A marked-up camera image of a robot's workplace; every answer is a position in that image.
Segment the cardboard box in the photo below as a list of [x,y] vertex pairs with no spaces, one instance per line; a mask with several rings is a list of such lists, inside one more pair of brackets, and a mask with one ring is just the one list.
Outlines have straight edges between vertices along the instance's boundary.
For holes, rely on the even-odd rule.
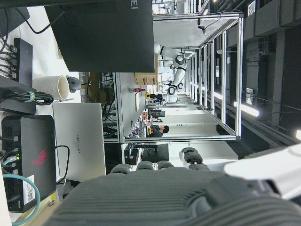
[[97,93],[97,101],[104,105],[106,103],[107,93],[101,89],[98,90]]
[[88,96],[91,101],[96,101],[98,98],[100,73],[90,73],[89,76],[89,86],[88,86]]

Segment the computer monitor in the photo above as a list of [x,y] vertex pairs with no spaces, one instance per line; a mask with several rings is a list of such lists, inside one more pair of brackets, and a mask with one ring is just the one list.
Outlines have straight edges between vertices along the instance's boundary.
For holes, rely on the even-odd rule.
[[165,111],[152,111],[151,115],[154,118],[165,117]]
[[[56,103],[53,113],[56,144],[70,148],[66,179],[81,182],[106,175],[101,104]],[[64,149],[57,152],[61,177],[68,157]]]
[[45,6],[70,71],[154,72],[152,6],[149,0],[102,0]]
[[157,147],[146,147],[143,150],[142,161],[158,162],[168,161],[168,144],[157,145]]

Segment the white desk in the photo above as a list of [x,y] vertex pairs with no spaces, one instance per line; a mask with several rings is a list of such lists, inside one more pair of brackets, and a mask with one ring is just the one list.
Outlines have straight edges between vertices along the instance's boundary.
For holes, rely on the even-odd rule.
[[[36,31],[40,31],[46,25],[49,24],[44,7],[31,7],[28,8],[30,18],[29,23]],[[8,44],[14,43],[14,38],[21,38],[26,42],[33,45],[33,78],[41,76],[53,76],[53,75],[69,75],[73,77],[79,77],[78,72],[69,72],[64,60],[59,58],[58,48],[52,29],[48,28],[42,34],[34,34],[26,23],[23,23],[15,30],[13,30],[8,36]],[[80,91],[77,90],[74,94],[70,93],[68,99],[75,99],[74,102],[80,103]],[[37,106],[36,114],[50,114],[52,113],[52,106]],[[0,111],[0,119],[5,116],[11,115]],[[8,215],[8,209],[5,198],[5,190],[3,186],[2,172],[0,174],[0,216],[1,225],[11,225]]]

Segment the white robotic arm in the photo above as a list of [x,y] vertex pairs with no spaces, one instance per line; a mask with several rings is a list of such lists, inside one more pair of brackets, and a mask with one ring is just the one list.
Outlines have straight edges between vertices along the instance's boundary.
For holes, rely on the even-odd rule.
[[174,75],[174,82],[172,84],[172,86],[170,86],[168,88],[167,91],[167,98],[169,99],[173,99],[171,96],[175,94],[176,89],[181,86],[181,81],[184,78],[185,74],[186,74],[186,62],[184,60],[183,55],[166,46],[161,46],[158,43],[154,43],[154,52],[156,54],[171,58],[174,62],[174,67],[177,69],[175,75]]

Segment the red logo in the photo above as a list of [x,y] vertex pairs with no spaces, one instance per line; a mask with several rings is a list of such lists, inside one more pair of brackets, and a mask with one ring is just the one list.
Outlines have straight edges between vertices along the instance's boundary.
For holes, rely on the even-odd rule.
[[41,151],[37,160],[32,161],[32,163],[36,166],[43,165],[47,156],[46,150]]

